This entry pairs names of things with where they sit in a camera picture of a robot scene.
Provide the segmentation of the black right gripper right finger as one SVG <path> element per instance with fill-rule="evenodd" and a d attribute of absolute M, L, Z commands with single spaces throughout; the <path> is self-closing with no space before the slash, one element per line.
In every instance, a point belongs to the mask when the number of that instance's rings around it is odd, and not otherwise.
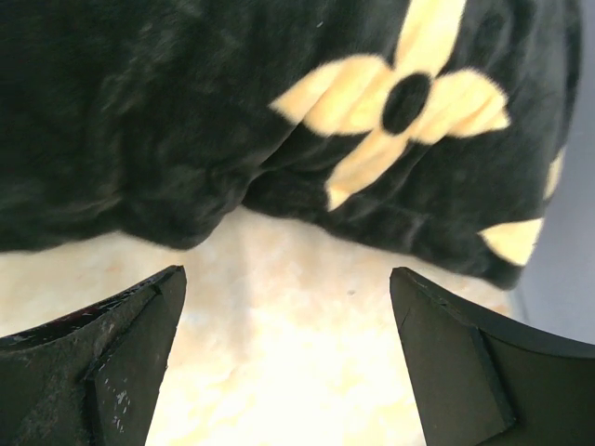
<path fill-rule="evenodd" d="M 592 446 L 594 346 L 479 306 L 408 268 L 390 298 L 431 446 Z"/>

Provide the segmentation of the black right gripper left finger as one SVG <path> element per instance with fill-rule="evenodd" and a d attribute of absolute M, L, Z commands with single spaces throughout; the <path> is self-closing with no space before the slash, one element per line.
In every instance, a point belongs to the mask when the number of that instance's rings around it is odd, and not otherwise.
<path fill-rule="evenodd" d="M 145 444 L 185 301 L 182 266 L 1 339 L 4 445 Z"/>

